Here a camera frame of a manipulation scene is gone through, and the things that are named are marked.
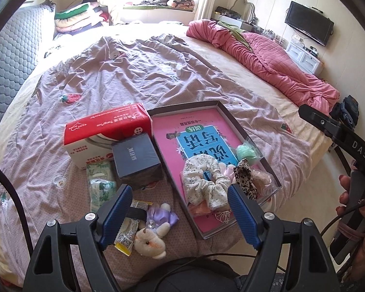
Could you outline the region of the leopard print scrunchie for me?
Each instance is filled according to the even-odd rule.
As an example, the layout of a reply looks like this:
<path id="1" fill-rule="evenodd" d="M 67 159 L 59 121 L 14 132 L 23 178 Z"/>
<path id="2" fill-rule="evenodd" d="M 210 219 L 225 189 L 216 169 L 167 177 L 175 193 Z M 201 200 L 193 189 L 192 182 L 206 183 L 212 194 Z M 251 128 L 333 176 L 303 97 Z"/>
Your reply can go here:
<path id="1" fill-rule="evenodd" d="M 237 166 L 233 168 L 236 184 L 239 185 L 243 193 L 251 200 L 256 201 L 258 191 L 252 180 L 252 169 L 247 159 L 242 159 Z"/>

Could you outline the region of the pink rumpled comforter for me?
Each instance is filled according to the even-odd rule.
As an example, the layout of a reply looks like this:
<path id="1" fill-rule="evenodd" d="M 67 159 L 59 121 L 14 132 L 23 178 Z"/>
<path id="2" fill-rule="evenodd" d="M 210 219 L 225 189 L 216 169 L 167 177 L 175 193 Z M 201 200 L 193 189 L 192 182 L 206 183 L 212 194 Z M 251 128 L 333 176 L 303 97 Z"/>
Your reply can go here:
<path id="1" fill-rule="evenodd" d="M 339 100 L 332 85 L 303 72 L 280 45 L 263 35 L 208 19 L 190 22 L 186 35 L 225 51 L 296 106 L 307 104 L 327 115 Z"/>

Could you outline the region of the dark blue small box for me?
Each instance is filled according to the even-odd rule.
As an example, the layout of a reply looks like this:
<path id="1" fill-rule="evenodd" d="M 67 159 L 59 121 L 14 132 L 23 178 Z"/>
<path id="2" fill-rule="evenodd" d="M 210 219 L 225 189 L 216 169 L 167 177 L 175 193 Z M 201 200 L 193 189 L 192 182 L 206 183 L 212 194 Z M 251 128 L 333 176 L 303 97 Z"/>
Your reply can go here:
<path id="1" fill-rule="evenodd" d="M 163 179 L 161 161 L 148 134 L 118 141 L 112 151 L 119 181 L 133 190 Z"/>

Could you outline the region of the dark clothes on floor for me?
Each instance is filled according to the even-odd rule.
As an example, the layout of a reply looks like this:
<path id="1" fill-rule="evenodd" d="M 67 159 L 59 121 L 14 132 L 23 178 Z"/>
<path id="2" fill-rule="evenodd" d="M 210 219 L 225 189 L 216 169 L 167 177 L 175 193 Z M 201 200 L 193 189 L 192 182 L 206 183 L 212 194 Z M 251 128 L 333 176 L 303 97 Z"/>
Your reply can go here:
<path id="1" fill-rule="evenodd" d="M 358 101 L 351 95 L 348 95 L 342 102 L 337 102 L 330 112 L 330 117 L 336 121 L 342 122 L 352 131 L 355 130 L 359 119 Z"/>

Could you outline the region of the green floral tissue packet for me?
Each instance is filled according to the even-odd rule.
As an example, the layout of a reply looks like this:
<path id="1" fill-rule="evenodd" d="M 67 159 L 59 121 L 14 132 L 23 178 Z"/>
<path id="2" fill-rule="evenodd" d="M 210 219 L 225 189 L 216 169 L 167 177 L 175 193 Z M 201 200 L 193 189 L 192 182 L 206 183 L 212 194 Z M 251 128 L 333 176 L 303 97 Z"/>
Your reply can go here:
<path id="1" fill-rule="evenodd" d="M 86 173 L 88 180 L 102 179 L 106 181 L 115 181 L 113 166 L 110 161 L 87 164 Z"/>

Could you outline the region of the black wall television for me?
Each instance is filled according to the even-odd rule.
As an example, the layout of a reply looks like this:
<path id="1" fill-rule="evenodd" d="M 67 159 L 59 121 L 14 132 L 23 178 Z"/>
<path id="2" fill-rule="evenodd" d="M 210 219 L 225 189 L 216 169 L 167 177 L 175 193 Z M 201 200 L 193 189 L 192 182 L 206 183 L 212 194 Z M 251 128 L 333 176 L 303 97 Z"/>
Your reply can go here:
<path id="1" fill-rule="evenodd" d="M 285 24 L 326 46 L 333 33 L 334 23 L 322 13 L 292 1 L 287 10 Z"/>

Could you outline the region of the mint green soft roll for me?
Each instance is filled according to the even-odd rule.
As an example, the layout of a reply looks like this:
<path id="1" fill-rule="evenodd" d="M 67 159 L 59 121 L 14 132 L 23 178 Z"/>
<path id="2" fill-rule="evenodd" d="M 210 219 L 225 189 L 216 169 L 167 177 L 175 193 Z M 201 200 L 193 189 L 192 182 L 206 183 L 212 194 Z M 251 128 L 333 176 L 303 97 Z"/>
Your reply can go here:
<path id="1" fill-rule="evenodd" d="M 241 144 L 236 148 L 237 159 L 241 162 L 242 160 L 247 160 L 249 165 L 255 165 L 260 162 L 262 155 L 259 150 L 257 150 L 251 144 Z"/>

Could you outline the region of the cream floral scrunchie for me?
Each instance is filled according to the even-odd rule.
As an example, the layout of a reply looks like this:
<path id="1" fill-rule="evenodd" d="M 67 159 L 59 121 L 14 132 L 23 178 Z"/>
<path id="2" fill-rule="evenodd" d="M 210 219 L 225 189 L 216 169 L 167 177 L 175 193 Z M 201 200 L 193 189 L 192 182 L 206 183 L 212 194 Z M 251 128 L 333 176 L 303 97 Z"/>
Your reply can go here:
<path id="1" fill-rule="evenodd" d="M 206 201 L 211 211 L 228 205 L 231 180 L 221 172 L 218 161 L 211 155 L 199 154 L 186 160 L 182 185 L 187 201 L 193 205 Z"/>

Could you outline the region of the mauve patterned quilt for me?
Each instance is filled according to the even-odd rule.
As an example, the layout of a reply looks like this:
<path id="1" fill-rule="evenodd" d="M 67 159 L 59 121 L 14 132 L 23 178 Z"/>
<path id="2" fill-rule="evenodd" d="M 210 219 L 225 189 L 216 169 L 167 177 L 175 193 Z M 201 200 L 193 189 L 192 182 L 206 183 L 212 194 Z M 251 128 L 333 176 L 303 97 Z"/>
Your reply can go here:
<path id="1" fill-rule="evenodd" d="M 121 42 L 101 37 L 76 54 L 50 55 L 41 71 L 30 75 L 0 122 L 0 169 L 21 198 L 35 245 L 46 222 L 77 221 L 90 209 L 85 170 L 78 169 L 63 146 L 64 128 L 71 121 L 125 103 L 142 103 L 146 110 L 179 103 L 220 101 L 242 125 L 282 184 L 269 203 L 278 210 L 307 179 L 310 146 L 282 128 L 285 123 L 266 98 L 236 83 L 216 66 L 229 63 L 172 44 L 165 38 Z M 60 101 L 64 94 L 80 94 L 75 103 Z M 29 253 L 13 200 L 0 185 L 0 277 L 23 285 Z M 135 284 L 150 270 L 183 257 L 225 252 L 242 237 L 233 225 L 202 240 L 184 215 L 177 192 L 164 177 L 134 198 L 168 202 L 180 220 L 166 236 L 167 255 L 161 260 L 127 257 L 113 246 L 105 252 L 120 286 Z"/>

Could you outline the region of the white drawer cabinet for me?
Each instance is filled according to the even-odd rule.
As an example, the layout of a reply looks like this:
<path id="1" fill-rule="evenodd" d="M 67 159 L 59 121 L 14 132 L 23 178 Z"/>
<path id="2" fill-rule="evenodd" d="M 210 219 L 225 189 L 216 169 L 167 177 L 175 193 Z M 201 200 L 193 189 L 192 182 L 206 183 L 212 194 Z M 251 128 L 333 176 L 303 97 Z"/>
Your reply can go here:
<path id="1" fill-rule="evenodd" d="M 297 66 L 306 74 L 313 74 L 319 77 L 324 65 L 323 63 L 303 49 L 301 46 L 289 42 L 286 48 L 288 56 L 297 64 Z"/>

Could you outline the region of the stack of folded blankets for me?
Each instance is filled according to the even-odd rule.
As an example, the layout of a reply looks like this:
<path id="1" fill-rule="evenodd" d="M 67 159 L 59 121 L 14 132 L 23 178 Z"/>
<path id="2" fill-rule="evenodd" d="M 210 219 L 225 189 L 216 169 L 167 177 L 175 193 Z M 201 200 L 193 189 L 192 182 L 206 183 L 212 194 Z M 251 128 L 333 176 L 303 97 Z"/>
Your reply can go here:
<path id="1" fill-rule="evenodd" d="M 80 4 L 55 14 L 55 30 L 59 34 L 73 36 L 111 24 L 108 6 L 100 4 L 98 0 L 82 0 Z"/>

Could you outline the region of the yellow white snack packet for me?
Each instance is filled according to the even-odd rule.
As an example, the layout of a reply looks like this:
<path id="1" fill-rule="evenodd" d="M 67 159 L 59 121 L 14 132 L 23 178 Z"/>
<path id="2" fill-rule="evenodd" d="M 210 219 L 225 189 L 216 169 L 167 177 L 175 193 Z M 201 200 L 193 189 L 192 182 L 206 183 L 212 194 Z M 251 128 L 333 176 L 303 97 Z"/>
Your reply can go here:
<path id="1" fill-rule="evenodd" d="M 130 256 L 134 245 L 134 237 L 141 222 L 147 220 L 147 209 L 152 202 L 133 200 L 126 217 L 115 238 L 114 246 L 126 256 Z"/>

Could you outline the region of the red white tissue pack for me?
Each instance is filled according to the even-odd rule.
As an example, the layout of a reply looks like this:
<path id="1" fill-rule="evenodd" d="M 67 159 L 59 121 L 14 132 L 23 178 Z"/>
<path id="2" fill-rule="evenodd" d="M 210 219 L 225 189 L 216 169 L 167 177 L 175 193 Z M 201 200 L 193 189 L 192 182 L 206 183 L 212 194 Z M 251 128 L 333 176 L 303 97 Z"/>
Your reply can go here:
<path id="1" fill-rule="evenodd" d="M 133 103 L 69 122 L 64 147 L 78 169 L 113 159 L 112 145 L 141 134 L 152 135 L 152 119 L 141 103 Z"/>

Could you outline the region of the grey quilted headboard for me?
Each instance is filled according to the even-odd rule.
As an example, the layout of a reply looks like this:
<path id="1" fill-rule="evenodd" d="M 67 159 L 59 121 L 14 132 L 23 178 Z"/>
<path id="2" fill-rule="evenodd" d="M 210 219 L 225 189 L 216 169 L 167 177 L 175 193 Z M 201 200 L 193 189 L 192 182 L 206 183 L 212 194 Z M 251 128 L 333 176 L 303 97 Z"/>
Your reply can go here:
<path id="1" fill-rule="evenodd" d="M 55 4 L 51 0 L 18 9 L 0 31 L 0 122 L 42 60 L 54 33 Z"/>

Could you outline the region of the pink puff in wrapper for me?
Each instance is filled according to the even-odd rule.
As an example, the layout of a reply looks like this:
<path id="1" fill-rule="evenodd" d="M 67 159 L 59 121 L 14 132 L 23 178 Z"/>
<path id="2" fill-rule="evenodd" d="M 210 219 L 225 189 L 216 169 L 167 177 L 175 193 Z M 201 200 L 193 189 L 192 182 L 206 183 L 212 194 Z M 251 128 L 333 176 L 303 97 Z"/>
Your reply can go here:
<path id="1" fill-rule="evenodd" d="M 252 182 L 259 196 L 270 196 L 277 187 L 270 173 L 255 168 L 252 169 Z"/>

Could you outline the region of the white plush bunny toy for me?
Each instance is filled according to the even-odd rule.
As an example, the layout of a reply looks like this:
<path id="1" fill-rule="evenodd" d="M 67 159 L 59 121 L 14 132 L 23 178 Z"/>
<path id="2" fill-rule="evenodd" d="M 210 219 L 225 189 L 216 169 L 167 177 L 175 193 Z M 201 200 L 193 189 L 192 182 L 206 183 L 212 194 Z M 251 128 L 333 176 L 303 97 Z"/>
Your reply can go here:
<path id="1" fill-rule="evenodd" d="M 145 223 L 135 234 L 135 251 L 141 256 L 155 260 L 165 258 L 167 252 L 164 238 L 178 221 L 179 217 L 172 211 L 170 204 L 150 206 Z"/>

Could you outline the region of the shallow box with pink book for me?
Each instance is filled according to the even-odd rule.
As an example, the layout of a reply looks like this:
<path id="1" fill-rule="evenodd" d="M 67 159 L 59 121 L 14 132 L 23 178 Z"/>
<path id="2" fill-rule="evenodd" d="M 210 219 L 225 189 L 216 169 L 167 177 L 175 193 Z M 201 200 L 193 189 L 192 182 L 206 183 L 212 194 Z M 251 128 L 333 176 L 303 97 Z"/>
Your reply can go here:
<path id="1" fill-rule="evenodd" d="M 149 110 L 154 142 L 182 209 L 198 238 L 209 239 L 235 223 L 227 189 L 246 165 L 243 190 L 259 205 L 281 183 L 261 151 L 220 101 L 182 103 Z"/>

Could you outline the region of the clothes on window sill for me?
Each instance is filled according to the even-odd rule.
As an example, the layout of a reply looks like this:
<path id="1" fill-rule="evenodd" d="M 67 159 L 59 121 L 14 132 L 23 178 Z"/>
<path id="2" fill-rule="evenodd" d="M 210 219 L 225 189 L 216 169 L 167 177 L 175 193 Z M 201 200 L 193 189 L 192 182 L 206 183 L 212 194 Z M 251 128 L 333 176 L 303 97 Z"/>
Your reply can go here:
<path id="1" fill-rule="evenodd" d="M 136 4 L 126 3 L 123 9 L 177 9 L 192 12 L 195 8 L 194 0 L 143 0 Z"/>

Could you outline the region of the pink face mask pack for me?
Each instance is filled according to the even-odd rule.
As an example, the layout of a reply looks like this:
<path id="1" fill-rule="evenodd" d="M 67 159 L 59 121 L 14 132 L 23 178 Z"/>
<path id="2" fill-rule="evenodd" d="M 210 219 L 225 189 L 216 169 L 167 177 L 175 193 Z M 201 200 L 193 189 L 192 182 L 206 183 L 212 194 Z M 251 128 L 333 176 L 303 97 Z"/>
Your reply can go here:
<path id="1" fill-rule="evenodd" d="M 212 213 L 212 211 L 211 211 L 211 209 L 209 209 L 206 201 L 202 201 L 198 205 L 193 205 L 192 203 L 189 203 L 187 208 L 188 208 L 189 214 L 191 214 L 191 216 L 193 218 L 197 218 L 200 216 L 208 216 Z"/>

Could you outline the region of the vanity mirror dresser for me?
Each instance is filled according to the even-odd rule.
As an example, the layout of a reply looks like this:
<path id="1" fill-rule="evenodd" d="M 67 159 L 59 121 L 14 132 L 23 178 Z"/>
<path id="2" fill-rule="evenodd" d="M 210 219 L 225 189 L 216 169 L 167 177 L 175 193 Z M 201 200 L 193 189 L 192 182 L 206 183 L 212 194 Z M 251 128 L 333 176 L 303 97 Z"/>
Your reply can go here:
<path id="1" fill-rule="evenodd" d="M 252 32 L 258 27 L 255 15 L 255 5 L 247 0 L 235 0 L 231 8 L 218 6 L 213 11 L 211 19 L 234 25 L 242 30 Z"/>

